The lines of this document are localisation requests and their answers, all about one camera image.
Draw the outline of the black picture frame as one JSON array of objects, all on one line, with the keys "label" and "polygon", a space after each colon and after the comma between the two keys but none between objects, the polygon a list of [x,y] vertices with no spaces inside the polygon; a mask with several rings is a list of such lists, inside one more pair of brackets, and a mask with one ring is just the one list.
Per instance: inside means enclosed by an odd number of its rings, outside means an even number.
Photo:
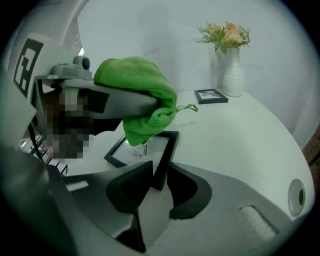
[{"label": "black picture frame", "polygon": [[152,165],[150,186],[161,191],[167,179],[166,165],[173,159],[178,140],[178,131],[163,131],[143,144],[131,146],[127,137],[123,135],[104,159],[115,168],[150,162]]},{"label": "black picture frame", "polygon": [[229,102],[229,99],[215,88],[195,90],[194,94],[199,105]]}]

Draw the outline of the green microfibre cloth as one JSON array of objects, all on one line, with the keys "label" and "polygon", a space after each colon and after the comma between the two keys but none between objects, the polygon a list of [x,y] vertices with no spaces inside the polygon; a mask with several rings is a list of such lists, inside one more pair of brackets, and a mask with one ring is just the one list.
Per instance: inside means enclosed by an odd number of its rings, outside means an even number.
[{"label": "green microfibre cloth", "polygon": [[199,110],[194,104],[177,106],[177,93],[160,68],[142,57],[108,58],[97,68],[93,81],[104,86],[147,92],[159,100],[159,106],[150,114],[122,119],[126,139],[132,147],[145,144],[161,133],[172,123],[177,112]]}]

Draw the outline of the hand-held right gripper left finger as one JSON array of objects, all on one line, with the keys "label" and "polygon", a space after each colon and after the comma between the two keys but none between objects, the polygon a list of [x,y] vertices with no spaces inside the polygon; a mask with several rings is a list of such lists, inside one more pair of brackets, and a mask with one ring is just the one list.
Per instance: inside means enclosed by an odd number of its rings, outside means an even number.
[{"label": "hand-held right gripper left finger", "polygon": [[139,162],[103,172],[66,176],[66,185],[87,186],[70,193],[104,233],[138,252],[145,252],[138,208],[151,187],[152,161]]}]

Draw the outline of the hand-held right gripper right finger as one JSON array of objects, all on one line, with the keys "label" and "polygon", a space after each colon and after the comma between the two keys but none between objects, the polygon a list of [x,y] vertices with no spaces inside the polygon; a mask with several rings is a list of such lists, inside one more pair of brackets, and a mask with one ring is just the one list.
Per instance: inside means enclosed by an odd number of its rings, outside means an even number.
[{"label": "hand-held right gripper right finger", "polygon": [[239,179],[195,166],[169,163],[167,185],[169,223],[149,256],[271,256],[304,220]]}]

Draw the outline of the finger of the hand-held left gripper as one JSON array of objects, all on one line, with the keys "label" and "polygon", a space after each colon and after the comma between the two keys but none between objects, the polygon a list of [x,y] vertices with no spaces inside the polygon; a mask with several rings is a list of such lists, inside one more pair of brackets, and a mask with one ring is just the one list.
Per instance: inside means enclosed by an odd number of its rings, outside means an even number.
[{"label": "finger of the hand-held left gripper", "polygon": [[91,86],[86,89],[86,95],[88,110],[95,119],[144,117],[160,104],[149,93],[110,86]]}]

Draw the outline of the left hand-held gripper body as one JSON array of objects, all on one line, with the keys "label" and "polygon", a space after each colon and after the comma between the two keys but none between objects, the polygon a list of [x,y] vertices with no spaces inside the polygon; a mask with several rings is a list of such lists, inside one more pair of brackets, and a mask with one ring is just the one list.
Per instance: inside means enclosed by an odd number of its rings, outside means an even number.
[{"label": "left hand-held gripper body", "polygon": [[14,59],[13,46],[2,50],[2,145],[40,134],[56,159],[82,158],[94,136],[115,128],[114,92],[94,82],[87,57],[49,37],[29,35]]}]

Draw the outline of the white ribbed vase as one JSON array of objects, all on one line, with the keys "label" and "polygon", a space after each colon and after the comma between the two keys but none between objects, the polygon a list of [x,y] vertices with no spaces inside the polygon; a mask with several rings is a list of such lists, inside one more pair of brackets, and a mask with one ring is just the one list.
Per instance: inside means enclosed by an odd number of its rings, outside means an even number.
[{"label": "white ribbed vase", "polygon": [[245,74],[240,62],[240,49],[229,48],[226,55],[226,69],[222,80],[223,92],[230,97],[241,97],[245,91]]}]

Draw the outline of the yellow flower bouquet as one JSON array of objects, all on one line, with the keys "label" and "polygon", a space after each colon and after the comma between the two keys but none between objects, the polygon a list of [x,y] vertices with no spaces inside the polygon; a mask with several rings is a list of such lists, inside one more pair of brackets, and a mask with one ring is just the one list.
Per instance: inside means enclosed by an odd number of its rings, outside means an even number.
[{"label": "yellow flower bouquet", "polygon": [[223,26],[206,22],[205,27],[197,28],[201,34],[195,42],[197,44],[213,44],[214,50],[227,54],[228,49],[249,47],[251,42],[250,29],[232,22],[225,22]]}]

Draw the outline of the white table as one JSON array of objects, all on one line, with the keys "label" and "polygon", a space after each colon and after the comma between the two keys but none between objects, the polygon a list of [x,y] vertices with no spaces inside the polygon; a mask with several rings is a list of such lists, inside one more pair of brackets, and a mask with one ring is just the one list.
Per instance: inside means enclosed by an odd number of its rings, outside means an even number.
[{"label": "white table", "polygon": [[[83,256],[149,256],[147,251],[169,224],[173,208],[167,184],[168,165],[178,163],[236,178],[259,192],[287,213],[287,192],[293,179],[305,189],[303,221],[314,204],[312,176],[307,162],[288,130],[262,104],[248,94],[230,97],[228,103],[198,104],[194,91],[178,94],[181,106],[198,107],[181,110],[164,131],[179,132],[172,161],[166,165],[167,176],[161,191],[149,188],[138,208],[142,238],[146,250],[139,252],[112,238],[86,217],[71,191],[87,186],[86,182],[66,185],[60,182],[67,199],[72,229]],[[122,137],[123,128],[96,136],[83,157],[71,159],[70,176],[117,169],[104,156]]]}]

